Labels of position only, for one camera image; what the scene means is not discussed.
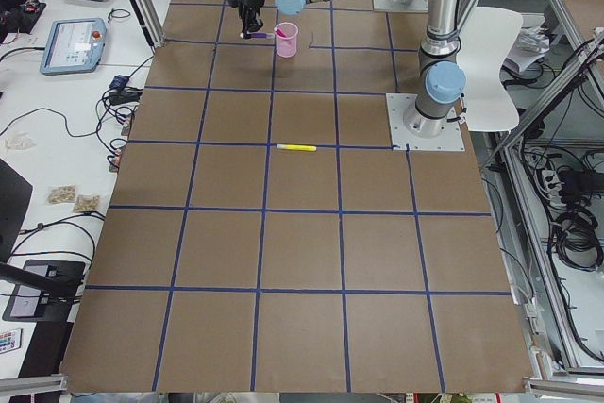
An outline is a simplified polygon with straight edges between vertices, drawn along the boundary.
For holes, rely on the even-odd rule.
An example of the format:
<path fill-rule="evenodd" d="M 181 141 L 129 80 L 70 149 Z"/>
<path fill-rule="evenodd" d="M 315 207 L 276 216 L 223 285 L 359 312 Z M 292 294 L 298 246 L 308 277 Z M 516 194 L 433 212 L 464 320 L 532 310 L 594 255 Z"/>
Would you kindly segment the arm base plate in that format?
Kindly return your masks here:
<path fill-rule="evenodd" d="M 416 111 L 415 98 L 414 93 L 386 94 L 392 149 L 463 152 L 465 147 L 455 109 L 451 108 L 443 119 L 425 119 Z"/>

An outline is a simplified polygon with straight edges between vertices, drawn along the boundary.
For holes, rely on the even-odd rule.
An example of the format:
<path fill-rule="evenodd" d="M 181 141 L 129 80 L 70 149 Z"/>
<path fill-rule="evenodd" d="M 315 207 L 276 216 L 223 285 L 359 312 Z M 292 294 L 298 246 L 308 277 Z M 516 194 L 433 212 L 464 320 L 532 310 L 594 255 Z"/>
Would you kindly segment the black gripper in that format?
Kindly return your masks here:
<path fill-rule="evenodd" d="M 249 37 L 249 21 L 250 33 L 259 32 L 263 27 L 263 20 L 260 16 L 260 10 L 264 6 L 265 0 L 227 0 L 232 8 L 239 11 L 239 16 L 242 21 L 241 37 Z"/>

